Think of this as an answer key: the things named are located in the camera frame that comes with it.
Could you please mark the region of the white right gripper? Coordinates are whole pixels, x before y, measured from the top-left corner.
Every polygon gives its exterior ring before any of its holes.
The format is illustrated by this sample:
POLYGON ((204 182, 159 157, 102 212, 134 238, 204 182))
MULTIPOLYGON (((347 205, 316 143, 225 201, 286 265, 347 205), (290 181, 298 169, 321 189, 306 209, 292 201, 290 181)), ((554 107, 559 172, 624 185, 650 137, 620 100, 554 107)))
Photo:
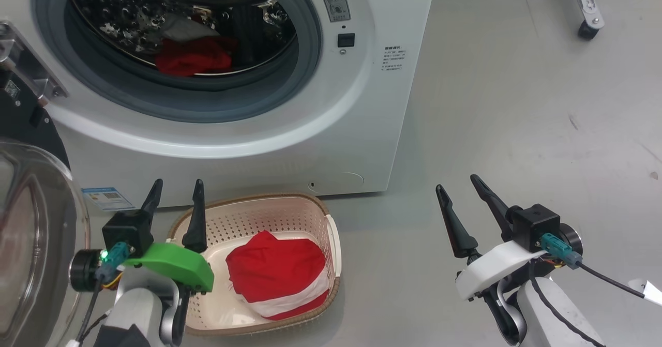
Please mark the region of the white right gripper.
POLYGON ((455 280, 457 293, 461 300, 468 300, 494 283, 527 264, 531 259, 546 254, 546 250, 534 248, 534 252, 511 241, 511 223, 507 220, 509 207, 493 192, 477 174, 470 176, 471 183, 481 200, 487 203, 494 216, 504 243, 492 248, 480 257, 477 251, 478 243, 471 236, 453 210, 453 203, 444 187, 439 184, 435 188, 438 203, 448 234, 450 246, 455 258, 475 260, 460 272, 455 280))

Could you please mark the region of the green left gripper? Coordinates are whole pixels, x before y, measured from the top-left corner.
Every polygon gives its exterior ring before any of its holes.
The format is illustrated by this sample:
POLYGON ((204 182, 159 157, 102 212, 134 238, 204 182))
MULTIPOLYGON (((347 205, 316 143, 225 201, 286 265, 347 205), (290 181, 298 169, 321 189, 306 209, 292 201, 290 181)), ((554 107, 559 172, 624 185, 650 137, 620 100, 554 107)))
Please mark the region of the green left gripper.
MULTIPOLYGON (((140 227, 151 229, 154 214, 159 206, 163 179, 157 179, 140 208, 140 227)), ((139 258, 128 258, 127 268, 147 268, 161 276, 173 279, 196 292, 213 291, 215 275, 201 255, 207 250, 205 185, 197 179, 192 194, 192 213, 189 227, 182 239, 184 247, 174 243, 153 243, 139 258)))

